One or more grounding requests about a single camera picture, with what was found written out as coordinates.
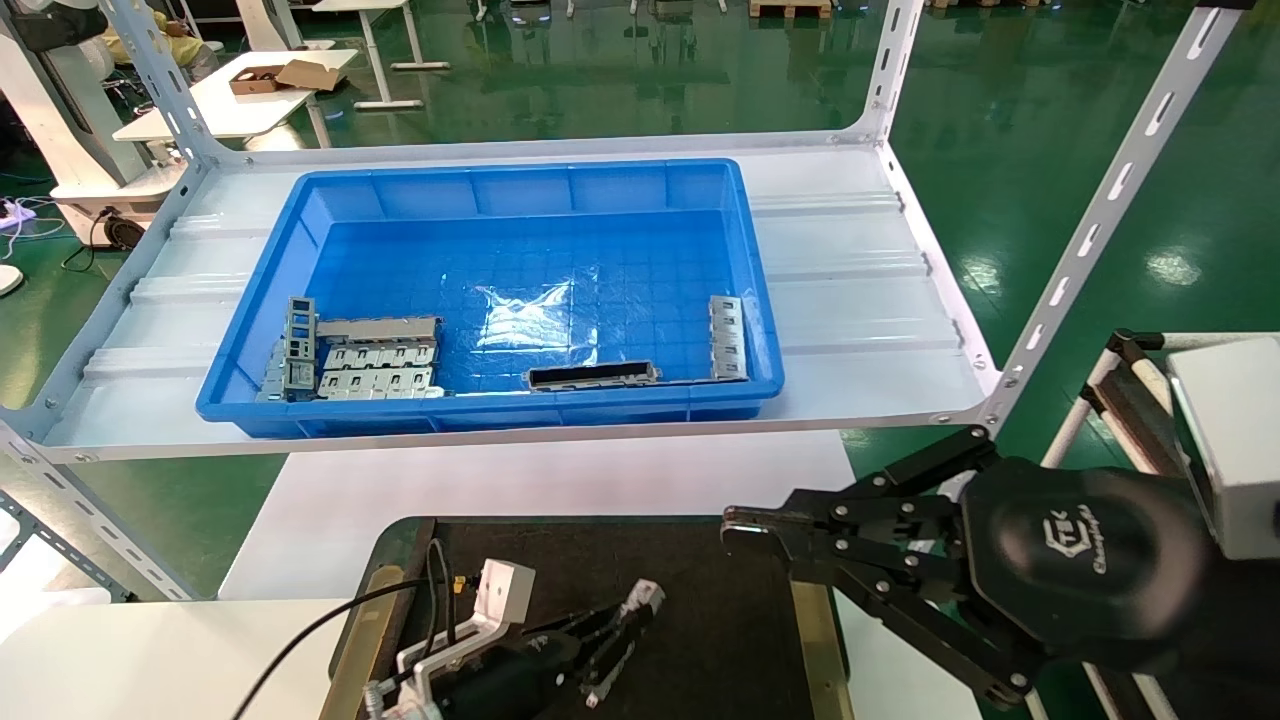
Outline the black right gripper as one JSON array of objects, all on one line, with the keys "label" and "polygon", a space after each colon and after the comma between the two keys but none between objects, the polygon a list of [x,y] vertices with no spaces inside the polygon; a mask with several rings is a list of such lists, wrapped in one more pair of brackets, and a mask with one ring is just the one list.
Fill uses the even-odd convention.
[{"label": "black right gripper", "polygon": [[959,532],[959,502],[941,487],[970,479],[960,506],[975,591],[1050,657],[1277,689],[1277,562],[1228,559],[1187,482],[1000,459],[987,429],[964,427],[842,489],[730,506],[722,543],[781,551],[786,533],[803,534],[794,578],[836,588],[1011,708],[1041,652],[969,596],[957,561],[893,544]]}]

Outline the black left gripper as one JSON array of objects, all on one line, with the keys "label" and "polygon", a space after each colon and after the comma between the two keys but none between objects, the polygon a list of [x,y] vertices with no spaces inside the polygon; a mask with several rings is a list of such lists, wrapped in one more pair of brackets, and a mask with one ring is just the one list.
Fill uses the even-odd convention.
[{"label": "black left gripper", "polygon": [[608,605],[531,625],[531,634],[568,635],[525,635],[494,644],[442,675],[440,715],[535,719],[567,694],[573,676],[580,691],[611,691],[650,625],[637,623],[640,616],[623,605]]}]

